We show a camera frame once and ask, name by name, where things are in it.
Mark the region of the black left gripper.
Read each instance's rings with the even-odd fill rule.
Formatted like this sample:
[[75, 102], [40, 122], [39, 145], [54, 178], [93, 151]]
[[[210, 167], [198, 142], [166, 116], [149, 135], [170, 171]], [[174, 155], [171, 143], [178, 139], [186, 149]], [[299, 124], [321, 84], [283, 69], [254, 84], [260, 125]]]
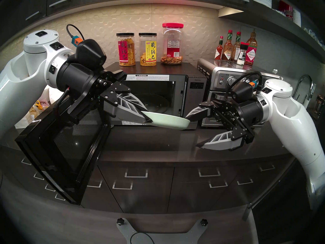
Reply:
[[101, 106], [111, 117], [134, 123], [152, 123], [144, 112], [146, 106], [119, 80], [126, 78], [123, 71], [113, 73], [103, 67], [91, 70], [78, 63], [64, 63], [56, 77], [59, 90], [65, 90], [71, 106], [67, 116], [74, 124]]

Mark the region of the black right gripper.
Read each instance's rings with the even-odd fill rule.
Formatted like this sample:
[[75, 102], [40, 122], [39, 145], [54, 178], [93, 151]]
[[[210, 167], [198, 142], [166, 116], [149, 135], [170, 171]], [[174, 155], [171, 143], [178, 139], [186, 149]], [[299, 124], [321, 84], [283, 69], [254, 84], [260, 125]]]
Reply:
[[253, 141], [255, 133], [251, 126], [261, 123], [264, 112], [259, 101], [248, 100], [237, 103], [234, 100], [227, 102], [202, 102], [188, 113], [185, 119], [199, 121], [215, 116], [227, 132], [218, 134], [210, 139], [196, 144], [196, 147], [210, 150], [236, 150]]

